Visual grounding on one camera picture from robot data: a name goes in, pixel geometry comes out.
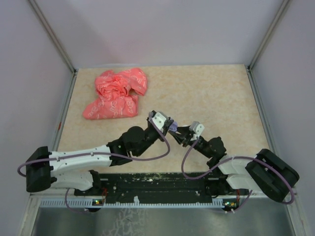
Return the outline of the purple round charging case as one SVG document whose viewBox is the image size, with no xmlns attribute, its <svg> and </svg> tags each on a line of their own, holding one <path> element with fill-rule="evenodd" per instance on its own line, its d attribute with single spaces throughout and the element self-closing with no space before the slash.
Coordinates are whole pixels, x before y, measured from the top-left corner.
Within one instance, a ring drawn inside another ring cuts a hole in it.
<svg viewBox="0 0 315 236">
<path fill-rule="evenodd" d="M 177 122 L 174 121 L 174 122 L 170 125 L 169 131 L 170 131 L 170 132 L 177 132 L 177 128 L 178 128 L 178 124 L 177 124 Z"/>
</svg>

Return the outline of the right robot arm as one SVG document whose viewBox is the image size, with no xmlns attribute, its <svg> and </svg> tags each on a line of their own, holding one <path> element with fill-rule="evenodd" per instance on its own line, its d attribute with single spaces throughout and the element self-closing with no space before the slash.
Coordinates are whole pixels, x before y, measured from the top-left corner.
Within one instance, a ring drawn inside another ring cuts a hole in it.
<svg viewBox="0 0 315 236">
<path fill-rule="evenodd" d="M 288 194 L 294 194 L 299 174 L 272 151 L 263 148 L 255 157 L 230 157 L 221 137 L 207 141 L 201 136 L 203 130 L 204 126 L 196 122 L 190 126 L 172 125 L 169 133 L 178 144 L 207 157 L 207 166 L 212 172 L 225 176 L 220 182 L 224 194 L 232 194 L 237 189 L 260 191 L 278 203 Z"/>
</svg>

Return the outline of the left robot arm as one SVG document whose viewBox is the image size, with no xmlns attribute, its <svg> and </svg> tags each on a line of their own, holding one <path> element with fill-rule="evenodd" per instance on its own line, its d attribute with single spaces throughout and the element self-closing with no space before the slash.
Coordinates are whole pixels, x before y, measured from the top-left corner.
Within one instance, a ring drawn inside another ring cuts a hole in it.
<svg viewBox="0 0 315 236">
<path fill-rule="evenodd" d="M 152 111 L 147 128 L 133 126 L 120 138 L 95 148 L 61 152 L 37 148 L 23 164 L 26 168 L 26 191 L 37 193 L 49 188 L 72 188 L 97 195 L 102 191 L 97 168 L 114 167 L 131 161 L 143 161 L 141 155 L 161 140 L 174 120 L 162 112 Z"/>
</svg>

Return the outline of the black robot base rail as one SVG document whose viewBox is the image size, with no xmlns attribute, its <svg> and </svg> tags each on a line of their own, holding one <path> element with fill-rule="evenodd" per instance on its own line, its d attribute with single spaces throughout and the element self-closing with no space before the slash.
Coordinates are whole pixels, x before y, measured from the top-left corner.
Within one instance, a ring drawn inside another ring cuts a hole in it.
<svg viewBox="0 0 315 236">
<path fill-rule="evenodd" d="M 244 196 L 247 190 L 233 190 L 226 176 L 210 173 L 191 180 L 181 173 L 100 174 L 100 180 L 89 190 L 75 190 L 75 196 L 104 197 L 108 204 L 132 203 L 134 197 L 142 204 L 211 203 L 219 196 Z"/>
</svg>

